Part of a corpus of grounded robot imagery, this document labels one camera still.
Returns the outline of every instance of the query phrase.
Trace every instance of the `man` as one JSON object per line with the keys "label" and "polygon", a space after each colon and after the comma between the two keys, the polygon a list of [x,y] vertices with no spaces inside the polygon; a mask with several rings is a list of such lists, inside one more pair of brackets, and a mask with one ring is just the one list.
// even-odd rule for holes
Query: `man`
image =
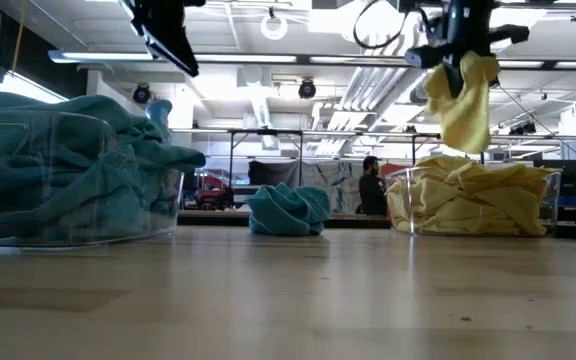
{"label": "man", "polygon": [[361,210],[365,215],[388,215],[386,184],[379,178],[379,162],[374,156],[364,159],[364,175],[359,179]]}

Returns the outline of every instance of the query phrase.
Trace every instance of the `wooden table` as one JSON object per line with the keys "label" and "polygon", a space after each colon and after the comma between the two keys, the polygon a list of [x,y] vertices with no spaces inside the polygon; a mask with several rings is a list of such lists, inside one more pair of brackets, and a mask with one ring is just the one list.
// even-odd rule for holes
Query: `wooden table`
{"label": "wooden table", "polygon": [[576,242],[180,227],[0,249],[0,359],[576,360]]}

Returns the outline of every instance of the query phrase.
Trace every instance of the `monitor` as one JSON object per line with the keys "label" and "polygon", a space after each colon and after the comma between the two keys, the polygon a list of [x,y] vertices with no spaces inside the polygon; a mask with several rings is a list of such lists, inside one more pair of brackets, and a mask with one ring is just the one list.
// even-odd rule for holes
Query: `monitor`
{"label": "monitor", "polygon": [[560,196],[576,196],[576,160],[535,160],[535,167],[561,169]]}

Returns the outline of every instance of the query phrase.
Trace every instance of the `yellow cloth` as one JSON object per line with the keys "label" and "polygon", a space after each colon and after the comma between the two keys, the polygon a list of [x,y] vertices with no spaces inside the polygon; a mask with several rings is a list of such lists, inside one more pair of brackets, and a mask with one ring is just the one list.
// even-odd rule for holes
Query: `yellow cloth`
{"label": "yellow cloth", "polygon": [[491,170],[441,155],[416,164],[411,177],[386,192],[400,231],[448,234],[543,235],[539,205],[553,170],[523,164]]}
{"label": "yellow cloth", "polygon": [[439,114],[441,137],[446,145],[466,153],[479,153],[490,143],[488,84],[497,76],[497,58],[469,51],[461,59],[460,70],[464,86],[454,99],[445,67],[435,67],[424,85],[428,95],[426,112]]}

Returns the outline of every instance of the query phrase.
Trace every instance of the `yellow string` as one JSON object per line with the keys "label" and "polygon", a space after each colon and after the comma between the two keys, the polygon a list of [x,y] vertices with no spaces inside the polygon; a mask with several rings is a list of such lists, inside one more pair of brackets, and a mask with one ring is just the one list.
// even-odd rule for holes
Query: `yellow string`
{"label": "yellow string", "polygon": [[26,9],[28,8],[28,0],[24,0],[21,5],[21,19],[19,19],[19,32],[17,33],[17,45],[15,46],[15,56],[12,60],[13,73],[17,71],[17,60],[19,60],[19,47],[21,45],[21,34],[24,32],[24,20],[26,19]]}

